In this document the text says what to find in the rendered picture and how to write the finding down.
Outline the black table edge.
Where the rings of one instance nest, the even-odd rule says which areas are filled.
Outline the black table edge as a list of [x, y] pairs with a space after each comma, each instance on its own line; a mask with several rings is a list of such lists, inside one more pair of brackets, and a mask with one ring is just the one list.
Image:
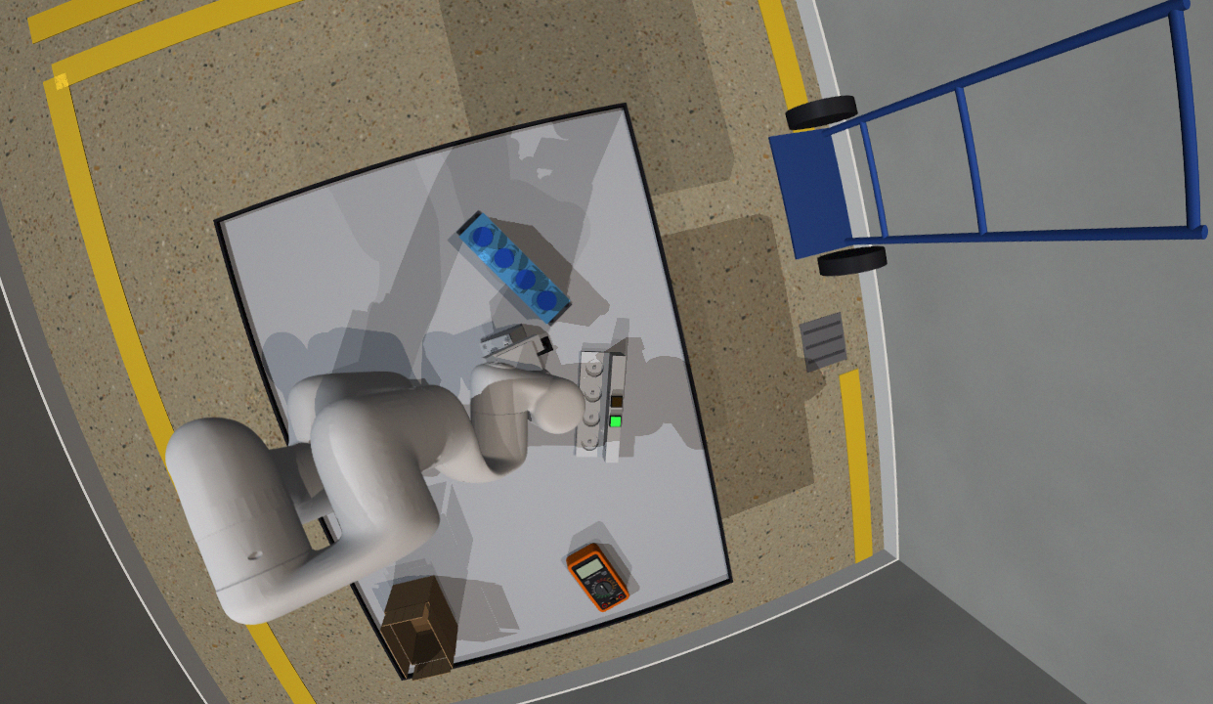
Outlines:
[[[301, 193], [304, 193], [307, 191], [317, 189], [318, 187], [321, 187], [321, 186], [328, 186], [330, 183], [336, 182], [336, 180], [355, 177], [355, 175], [364, 174], [364, 172], [370, 172], [375, 168], [386, 166], [386, 165], [391, 165], [392, 163], [399, 163], [402, 160], [406, 160], [406, 159], [409, 159], [409, 157], [418, 157], [418, 155], [423, 155], [423, 154], [429, 154], [429, 153], [435, 152], [438, 149], [446, 149], [446, 148], [452, 147], [452, 146], [461, 146], [461, 144], [472, 142], [472, 140], [484, 140], [486, 137], [491, 137], [491, 135], [499, 135], [499, 134], [506, 134], [506, 132], [516, 132], [516, 130], [522, 129], [522, 127], [535, 126], [535, 125], [540, 125], [540, 124], [543, 124], [543, 123], [552, 123], [552, 121], [557, 121], [557, 120], [560, 120], [560, 119], [566, 119], [566, 117], [580, 117], [580, 115], [585, 115], [585, 114], [594, 114], [596, 112], [600, 112], [600, 110], [619, 109], [619, 108], [623, 108], [623, 113], [625, 113], [625, 117], [626, 117], [626, 123], [628, 124], [628, 132], [631, 135], [631, 141], [632, 141], [632, 144], [633, 144], [633, 148], [634, 148], [634, 157], [636, 157], [638, 168], [640, 168], [640, 180], [642, 180], [642, 184], [643, 184], [643, 192], [645, 192], [647, 203], [649, 203], [649, 212], [650, 212], [651, 218], [653, 218], [654, 231], [655, 231], [655, 235], [657, 238], [657, 246], [659, 246], [659, 250], [660, 250], [660, 254], [661, 254], [661, 259], [664, 259], [664, 271], [665, 271], [665, 276], [666, 276], [666, 284], [668, 284], [668, 286], [670, 286], [671, 303], [672, 303], [672, 308], [674, 311], [674, 320], [676, 320], [676, 324], [677, 324], [678, 333], [680, 333], [680, 347], [682, 347], [682, 351], [683, 351], [683, 356], [685, 356], [688, 382], [690, 382], [690, 386], [691, 386], [691, 396], [694, 396], [694, 405], [695, 405], [695, 410], [696, 410], [696, 415], [697, 415], [699, 428], [700, 428], [701, 437], [704, 437], [704, 452], [705, 452], [705, 458], [706, 458], [706, 466], [708, 467], [710, 481], [712, 481], [712, 492], [713, 492], [713, 496], [714, 496], [714, 506], [716, 506], [716, 515], [717, 515], [718, 526], [719, 526], [719, 535], [721, 535], [721, 540], [722, 540], [723, 551], [725, 551], [728, 579], [725, 581], [716, 583], [711, 587], [704, 587], [704, 589], [696, 590], [696, 592], [694, 592], [694, 594], [688, 594], [688, 595], [683, 595], [683, 596], [677, 597], [677, 598], [671, 598], [670, 601], [664, 602], [664, 604], [654, 604], [654, 606], [649, 607], [649, 609], [631, 612], [631, 614], [623, 615], [623, 618], [616, 618], [616, 619], [613, 619], [610, 621], [603, 621], [600, 624], [594, 625], [594, 628], [583, 628], [583, 629], [580, 629], [580, 630], [575, 630], [571, 634], [565, 634], [565, 636], [558, 636], [556, 638], [543, 638], [543, 640], [541, 640], [539, 642], [534, 642], [534, 645], [518, 646], [518, 647], [516, 647], [516, 649], [508, 649], [508, 651], [501, 651], [501, 652], [492, 652], [492, 654], [482, 655], [482, 658], [469, 659], [469, 660], [466, 660], [466, 662], [457, 662], [457, 663], [454, 663], [454, 669], [455, 668], [468, 668], [468, 665], [472, 665], [472, 664], [475, 664], [475, 663], [480, 663], [480, 662], [492, 660], [492, 659], [496, 659], [496, 658], [502, 658], [502, 655], [516, 654], [516, 652], [536, 649], [536, 647], [539, 647], [539, 646], [553, 645], [554, 642], [560, 641], [563, 638], [571, 638], [571, 637], [582, 636], [583, 634], [592, 632], [592, 630], [600, 630], [602, 628], [613, 628], [613, 625], [615, 625], [617, 623], [621, 623], [621, 621], [625, 621], [625, 620], [630, 620], [632, 618], [638, 618], [638, 615], [647, 614], [647, 612], [654, 612], [654, 611], [659, 611], [659, 609], [665, 609], [665, 607], [668, 607], [668, 606], [672, 606], [672, 604], [678, 604], [679, 602], [685, 601], [687, 598], [691, 598], [691, 597], [695, 597], [697, 595], [704, 595], [704, 594], [711, 592], [712, 590], [716, 590], [718, 587], [727, 587], [728, 584], [734, 583], [734, 578], [731, 578], [730, 562], [728, 562], [725, 530], [723, 530], [722, 520], [721, 520], [721, 515], [719, 515], [719, 504], [718, 504], [718, 499], [717, 499], [717, 494], [716, 494], [716, 484], [714, 484], [714, 476], [713, 476], [713, 470], [712, 470], [712, 460], [710, 460], [710, 450], [708, 450], [708, 445], [706, 445], [706, 435], [705, 435], [705, 428], [704, 428], [704, 418], [701, 418], [701, 411], [700, 411], [700, 407], [699, 407], [699, 402], [697, 402], [697, 393], [696, 393], [696, 388], [695, 388], [695, 384], [694, 384], [694, 374], [691, 374], [690, 360], [688, 360], [685, 334], [683, 334], [683, 330], [682, 330], [682, 327], [680, 327], [680, 313], [678, 313], [678, 310], [677, 310], [677, 306], [676, 306], [674, 293], [673, 293], [673, 286], [672, 286], [671, 276], [670, 276], [670, 267], [668, 267], [668, 263], [666, 263], [666, 255], [664, 252], [664, 238], [661, 238], [661, 235], [660, 235], [660, 231], [659, 231], [659, 227], [657, 227], [657, 218], [656, 218], [656, 215], [654, 212], [654, 203], [653, 203], [653, 199], [651, 199], [651, 195], [650, 195], [650, 192], [649, 192], [649, 184], [647, 184], [645, 172], [643, 172], [643, 164], [640, 161], [640, 149], [638, 148], [638, 144], [637, 144], [637, 142], [634, 140], [634, 132], [633, 132], [633, 126], [632, 126], [632, 123], [631, 123], [628, 106], [626, 106], [626, 103], [622, 103], [622, 104], [616, 104], [616, 106], [606, 106], [606, 107], [600, 107], [600, 108], [594, 108], [594, 109], [586, 109], [586, 110], [573, 112], [573, 114], [562, 114], [562, 115], [558, 115], [558, 117], [545, 117], [541, 120], [536, 120], [536, 121], [533, 121], [533, 123], [518, 124], [516, 126], [507, 126], [507, 127], [503, 127], [503, 129], [495, 130], [495, 132], [486, 132], [486, 134], [480, 134], [480, 135], [472, 135], [472, 137], [468, 137], [468, 138], [465, 138], [465, 140], [454, 140], [452, 142], [450, 142], [448, 144], [444, 144], [444, 146], [435, 146], [433, 148], [422, 149], [422, 151], [415, 152], [412, 154], [406, 154], [404, 157], [392, 157], [391, 160], [386, 160], [383, 163], [376, 163], [376, 164], [374, 164], [371, 166], [364, 166], [364, 168], [361, 168], [359, 170], [355, 170], [355, 172], [342, 174], [342, 175], [338, 175], [338, 177], [321, 180], [321, 182], [319, 182], [317, 184], [307, 186], [307, 187], [301, 188], [301, 189], [296, 189], [294, 192], [287, 193], [287, 195], [278, 195], [277, 198], [270, 198], [270, 199], [264, 200], [262, 203], [257, 203], [257, 204], [250, 205], [247, 208], [244, 208], [241, 210], [237, 210], [237, 212], [227, 214], [227, 215], [224, 215], [224, 217], [213, 218], [213, 229], [216, 229], [216, 233], [217, 233], [217, 237], [218, 237], [218, 242], [220, 242], [220, 246], [221, 246], [221, 250], [222, 250], [222, 254], [223, 254], [223, 259], [224, 259], [224, 266], [226, 266], [227, 272], [228, 272], [228, 278], [230, 278], [230, 285], [234, 289], [234, 295], [235, 295], [235, 299], [237, 299], [237, 307], [239, 310], [239, 314], [243, 317], [243, 325], [245, 328], [245, 333], [247, 333], [247, 340], [249, 340], [249, 344], [250, 344], [250, 350], [252, 350], [254, 358], [256, 358], [256, 365], [258, 367], [260, 375], [261, 375], [261, 377], [263, 380], [264, 388], [266, 388], [266, 392], [268, 394], [268, 401], [270, 401], [270, 405], [274, 407], [274, 414], [277, 416], [277, 420], [279, 421], [279, 427], [281, 428], [281, 436], [283, 436], [283, 438], [285, 441], [285, 444], [287, 444], [287, 442], [289, 442], [287, 441], [287, 428], [285, 428], [285, 426], [284, 426], [284, 422], [281, 420], [281, 411], [279, 411], [279, 405], [277, 405], [274, 392], [272, 392], [270, 384], [268, 384], [268, 379], [267, 379], [266, 373], [264, 373], [264, 367], [262, 364], [258, 350], [256, 347], [256, 340], [254, 340], [254, 334], [250, 333], [250, 325], [247, 323], [247, 313], [245, 313], [245, 310], [243, 307], [243, 297], [240, 297], [240, 294], [239, 294], [239, 290], [238, 290], [238, 286], [237, 286], [237, 278], [234, 276], [234, 268], [232, 268], [230, 257], [228, 257], [228, 250], [227, 250], [227, 246], [224, 244], [224, 235], [222, 233], [220, 222], [222, 222], [222, 220], [234, 218], [234, 217], [237, 217], [237, 215], [241, 215], [243, 212], [250, 212], [250, 210], [257, 209], [260, 206], [264, 206], [264, 205], [268, 205], [270, 203], [277, 203], [277, 201], [279, 201], [279, 200], [281, 200], [284, 198], [290, 198], [290, 197], [294, 197], [294, 195], [301, 195]], [[353, 594], [355, 594], [355, 598], [359, 598], [359, 604], [361, 604], [361, 611], [365, 612], [365, 615], [366, 615], [366, 618], [368, 618], [368, 620], [370, 623], [370, 626], [374, 629], [375, 636], [378, 638], [378, 641], [381, 641], [381, 645], [382, 645], [386, 654], [388, 655], [388, 658], [391, 658], [391, 663], [392, 663], [393, 668], [395, 668], [395, 672], [399, 674], [399, 677], [402, 679], [402, 681], [404, 681], [406, 677], [404, 676], [404, 672], [402, 672], [402, 669], [399, 668], [399, 664], [397, 664], [395, 658], [393, 658], [391, 649], [388, 649], [388, 646], [386, 645], [385, 638], [382, 637], [381, 632], [378, 631], [378, 628], [375, 628], [375, 623], [374, 623], [374, 619], [372, 619], [372, 615], [370, 615], [370, 612], [368, 611], [368, 606], [361, 600], [361, 596], [359, 594], [359, 589], [355, 587], [355, 583], [351, 584], [351, 589], [353, 590]]]

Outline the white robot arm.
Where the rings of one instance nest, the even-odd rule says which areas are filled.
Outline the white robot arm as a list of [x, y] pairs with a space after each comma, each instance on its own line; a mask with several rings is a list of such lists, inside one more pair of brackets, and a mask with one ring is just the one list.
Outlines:
[[[469, 418], [450, 388], [338, 373], [290, 388], [287, 447], [268, 450], [229, 418], [176, 428], [165, 466], [228, 618], [281, 618], [422, 547], [440, 524], [425, 469], [485, 484], [524, 464], [529, 421], [553, 435], [579, 426], [583, 392], [543, 373], [542, 350], [533, 334], [482, 357]], [[302, 524], [330, 513], [342, 536], [313, 550]]]

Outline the orange digital multimeter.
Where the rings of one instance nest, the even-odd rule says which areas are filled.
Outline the orange digital multimeter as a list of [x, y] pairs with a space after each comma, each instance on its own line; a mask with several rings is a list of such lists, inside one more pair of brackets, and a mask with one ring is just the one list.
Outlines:
[[603, 555], [597, 544], [591, 544], [588, 547], [569, 555], [566, 566], [598, 611], [613, 609], [614, 606], [630, 598], [623, 579], [613, 569], [609, 558]]

